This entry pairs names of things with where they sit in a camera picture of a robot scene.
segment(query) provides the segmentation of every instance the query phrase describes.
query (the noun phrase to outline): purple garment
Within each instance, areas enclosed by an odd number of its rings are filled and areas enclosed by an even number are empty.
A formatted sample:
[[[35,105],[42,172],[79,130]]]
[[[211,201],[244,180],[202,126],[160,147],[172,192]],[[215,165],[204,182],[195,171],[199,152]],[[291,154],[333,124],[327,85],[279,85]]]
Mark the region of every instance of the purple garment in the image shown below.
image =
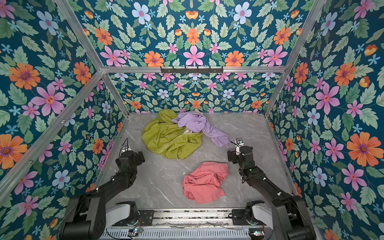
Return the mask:
[[[179,127],[187,127],[192,132],[201,132],[212,139],[219,147],[226,146],[229,143],[229,136],[222,132],[216,126],[211,126],[208,119],[199,112],[191,111],[180,113],[172,122],[177,123]]]

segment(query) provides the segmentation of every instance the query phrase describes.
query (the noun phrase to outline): green garment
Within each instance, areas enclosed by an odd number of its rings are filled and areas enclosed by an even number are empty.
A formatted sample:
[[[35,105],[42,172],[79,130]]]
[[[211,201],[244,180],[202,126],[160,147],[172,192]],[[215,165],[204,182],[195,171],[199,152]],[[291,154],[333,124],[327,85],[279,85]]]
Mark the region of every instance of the green garment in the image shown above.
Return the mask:
[[[200,147],[203,133],[184,133],[185,127],[178,127],[171,121],[175,117],[174,111],[161,110],[159,116],[145,126],[142,139],[151,152],[166,158],[184,159]]]

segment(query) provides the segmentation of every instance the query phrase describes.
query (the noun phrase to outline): garment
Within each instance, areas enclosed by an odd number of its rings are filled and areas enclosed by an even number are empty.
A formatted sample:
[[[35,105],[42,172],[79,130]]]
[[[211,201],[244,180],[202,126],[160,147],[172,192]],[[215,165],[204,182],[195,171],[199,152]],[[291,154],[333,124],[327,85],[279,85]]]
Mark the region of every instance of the garment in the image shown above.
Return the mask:
[[[226,146],[229,143],[228,134],[222,132],[216,126],[211,126],[208,119],[200,112],[185,112],[180,113],[177,118],[172,119],[172,122],[177,123],[179,127],[186,126],[193,132],[201,132],[210,137],[212,141],[219,147]]]
[[[184,159],[200,147],[203,133],[184,133],[185,127],[171,121],[176,116],[170,109],[161,110],[159,116],[145,126],[142,140],[151,152]]]
[[[197,204],[207,204],[225,195],[220,185],[228,174],[226,163],[204,162],[184,177],[184,195]]]

